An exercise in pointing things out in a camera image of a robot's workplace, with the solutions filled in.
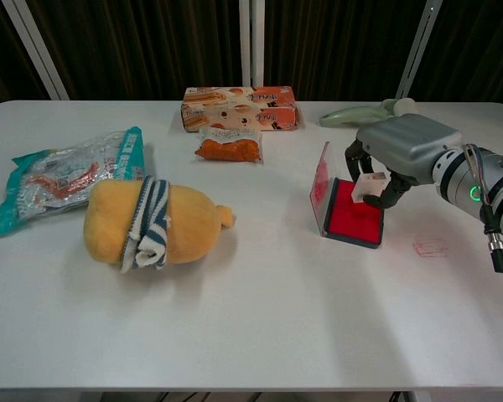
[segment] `snack bag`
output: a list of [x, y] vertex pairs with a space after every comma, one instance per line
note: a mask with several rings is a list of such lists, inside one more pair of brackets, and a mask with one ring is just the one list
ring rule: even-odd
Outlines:
[[143, 179], [143, 139], [138, 127], [95, 137], [75, 147], [15, 157], [0, 235], [27, 220], [87, 204], [91, 188], [105, 178]]
[[200, 128], [201, 145], [195, 152], [214, 161], [256, 162], [262, 160], [261, 132], [257, 129], [224, 130]]

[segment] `red ink pad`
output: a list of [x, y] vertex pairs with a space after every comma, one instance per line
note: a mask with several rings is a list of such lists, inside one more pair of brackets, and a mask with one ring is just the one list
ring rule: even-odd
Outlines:
[[384, 210], [365, 203], [355, 204], [351, 196], [354, 186], [354, 183], [346, 180], [334, 180], [324, 220], [325, 235], [375, 249], [382, 242]]

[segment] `red stamp mark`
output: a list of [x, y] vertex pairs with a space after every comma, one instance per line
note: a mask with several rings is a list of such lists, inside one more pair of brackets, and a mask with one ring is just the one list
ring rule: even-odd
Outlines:
[[447, 242], [444, 239], [428, 237], [416, 237], [413, 249], [423, 258], [447, 257], [449, 251]]

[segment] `green indicator light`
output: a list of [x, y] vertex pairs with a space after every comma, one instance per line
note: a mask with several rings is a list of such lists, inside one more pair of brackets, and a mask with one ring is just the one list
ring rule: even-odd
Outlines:
[[480, 187], [479, 186], [473, 186], [470, 191], [469, 191], [469, 196], [471, 199], [474, 201], [479, 202], [480, 201]]

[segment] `dark curtain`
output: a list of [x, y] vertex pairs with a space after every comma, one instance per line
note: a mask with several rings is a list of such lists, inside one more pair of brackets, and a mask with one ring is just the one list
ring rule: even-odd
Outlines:
[[306, 101], [395, 97], [424, 0], [267, 0], [265, 85]]
[[443, 1], [410, 96], [503, 103], [503, 0]]
[[240, 85], [238, 0], [28, 0], [71, 99]]
[[0, 1], [0, 102], [48, 94]]

